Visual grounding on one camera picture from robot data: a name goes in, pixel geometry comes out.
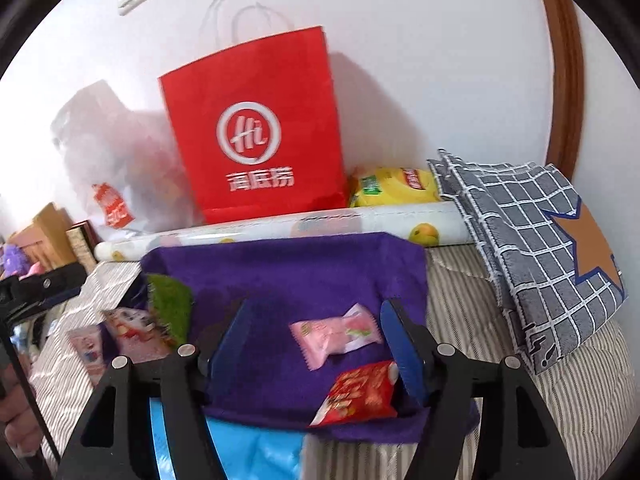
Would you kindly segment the person left hand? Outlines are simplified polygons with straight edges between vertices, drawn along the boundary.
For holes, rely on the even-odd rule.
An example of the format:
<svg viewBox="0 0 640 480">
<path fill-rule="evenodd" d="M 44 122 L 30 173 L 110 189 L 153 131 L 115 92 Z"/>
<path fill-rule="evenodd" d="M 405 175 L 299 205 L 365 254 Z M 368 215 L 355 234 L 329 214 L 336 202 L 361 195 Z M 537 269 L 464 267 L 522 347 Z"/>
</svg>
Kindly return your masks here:
<svg viewBox="0 0 640 480">
<path fill-rule="evenodd" d="M 40 449 L 43 433 L 21 388 L 14 388 L 1 401 L 1 423 L 6 442 L 18 457 L 33 456 Z"/>
</svg>

